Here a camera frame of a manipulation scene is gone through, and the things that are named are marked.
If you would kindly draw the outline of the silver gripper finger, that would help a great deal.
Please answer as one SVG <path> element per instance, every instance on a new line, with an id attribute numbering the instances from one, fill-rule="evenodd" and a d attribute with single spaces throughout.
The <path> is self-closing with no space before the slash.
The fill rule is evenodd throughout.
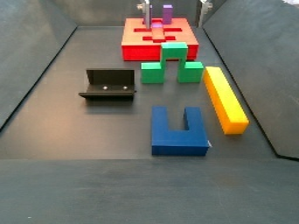
<path id="1" fill-rule="evenodd" d="M 209 11 L 213 9 L 211 0 L 201 0 L 201 16 L 199 16 L 199 26 L 203 25 L 203 18 Z"/>
<path id="2" fill-rule="evenodd" d="M 151 5 L 151 0 L 141 0 L 141 3 L 137 5 L 137 8 L 143 12 L 145 15 L 145 25 L 146 28 L 151 28 L 151 14 L 153 14 L 153 5 Z"/>

